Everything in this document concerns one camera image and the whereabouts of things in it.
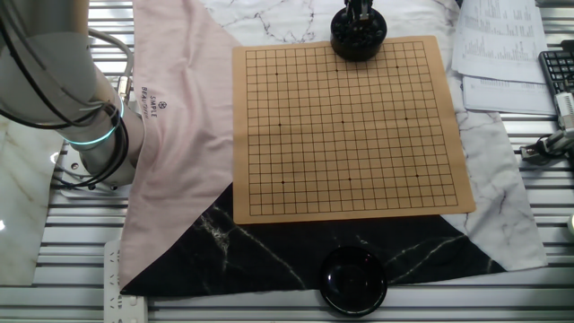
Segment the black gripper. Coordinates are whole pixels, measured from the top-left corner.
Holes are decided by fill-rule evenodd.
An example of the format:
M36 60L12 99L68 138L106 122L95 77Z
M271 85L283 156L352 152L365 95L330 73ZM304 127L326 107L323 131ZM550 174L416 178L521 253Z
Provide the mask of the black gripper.
M346 14L348 22L368 22L371 20L370 9L373 0L345 0Z

